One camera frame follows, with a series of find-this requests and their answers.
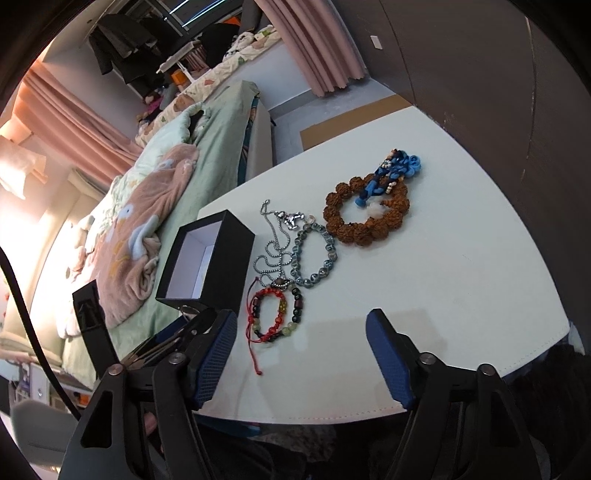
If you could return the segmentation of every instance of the cardboard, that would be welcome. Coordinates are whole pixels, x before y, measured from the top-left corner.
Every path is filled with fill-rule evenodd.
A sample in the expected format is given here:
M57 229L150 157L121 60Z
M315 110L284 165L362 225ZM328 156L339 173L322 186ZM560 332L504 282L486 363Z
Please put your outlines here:
M365 125L408 106L411 104L400 95L392 95L377 102L360 106L302 130L300 132L301 144L304 151L309 150L360 125Z

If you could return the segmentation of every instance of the pendant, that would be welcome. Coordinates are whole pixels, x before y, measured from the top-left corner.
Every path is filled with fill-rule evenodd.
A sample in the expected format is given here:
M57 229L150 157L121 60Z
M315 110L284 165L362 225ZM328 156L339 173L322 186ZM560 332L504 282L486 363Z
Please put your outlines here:
M277 277L271 283L271 287L279 288L280 290L286 290L291 285L292 280L283 277Z
M297 213L275 212L275 215L277 216L277 218L280 221L282 221L284 224L287 225L288 230L297 230L299 228L299 226L296 225L295 222L297 220L305 220L305 218L306 218L306 216L301 212L297 212Z

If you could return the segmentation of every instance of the floor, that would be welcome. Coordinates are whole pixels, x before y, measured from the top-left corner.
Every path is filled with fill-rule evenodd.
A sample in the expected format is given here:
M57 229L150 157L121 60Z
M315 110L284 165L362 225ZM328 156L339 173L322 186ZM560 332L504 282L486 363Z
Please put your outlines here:
M284 162L304 151L300 138L303 129L393 94L390 89L373 79L361 80L352 83L346 90L317 98L274 118L277 124L273 128L275 162Z

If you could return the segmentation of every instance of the black cable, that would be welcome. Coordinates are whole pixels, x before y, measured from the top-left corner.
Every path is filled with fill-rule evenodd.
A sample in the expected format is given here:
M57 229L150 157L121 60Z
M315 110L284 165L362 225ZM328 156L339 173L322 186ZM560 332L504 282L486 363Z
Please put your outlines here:
M0 247L0 268L4 273L4 277L8 283L8 288L12 293L12 297L14 298L14 303L17 305L18 314L21 316L22 324L25 327L25 331L27 336L29 337L29 342L31 342L31 346L33 347L33 352L37 357L37 360L41 364L43 371L45 372L47 379L55 388L57 394L60 396L63 403L65 403L68 410L74 415L76 420L80 420L80 411L76 408L70 397L66 394L64 388L59 383L55 373L51 369L49 362L45 354L43 353L43 348L39 343L39 339L37 338L37 334L35 333L35 329L33 328L33 323L31 318L29 317L29 312L27 311L27 305L25 304L25 300L22 297L21 289L18 286L17 277L14 274L14 270L12 269L12 265L10 264L10 260L4 253L2 247Z

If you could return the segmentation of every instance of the brown bead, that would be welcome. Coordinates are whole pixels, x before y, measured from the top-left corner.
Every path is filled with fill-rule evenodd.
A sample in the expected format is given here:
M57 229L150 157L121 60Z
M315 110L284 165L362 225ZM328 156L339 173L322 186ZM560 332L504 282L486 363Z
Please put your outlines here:
M397 230L402 226L402 213L397 210L389 210L383 217L390 230Z
M360 247L367 247L373 241L373 237L369 232L369 228L358 223L353 230L353 240Z
M359 193L365 188L365 182L361 177L353 177L349 180L349 186L353 193Z
M393 197L406 197L408 195L408 187L401 181L397 182L394 188L392 189L392 196Z
M353 192L351 191L351 187L347 183L344 183L344 182L339 183L335 187L335 190L336 190L336 193L338 193L342 199L351 198L351 195L353 195Z
M338 208L341 205L343 205L343 199L339 196L338 193L330 192L326 196L326 206Z
M332 217L338 217L340 215L339 210L335 207L324 207L322 211L322 217L328 222Z
M410 202L407 198L397 197L393 200L393 202L394 204L392 205L392 210L397 210L403 215L408 212L408 209L410 208Z
M336 236L339 228L345 224L340 216L334 216L326 222L326 230L333 236Z
M377 222L369 231L376 240L384 240L390 233L388 225L385 222Z
M353 243L353 224L348 225L341 225L336 233L336 238L338 238L344 244L352 244Z
M378 223L378 221L374 217L369 217L365 222L365 226L370 230Z

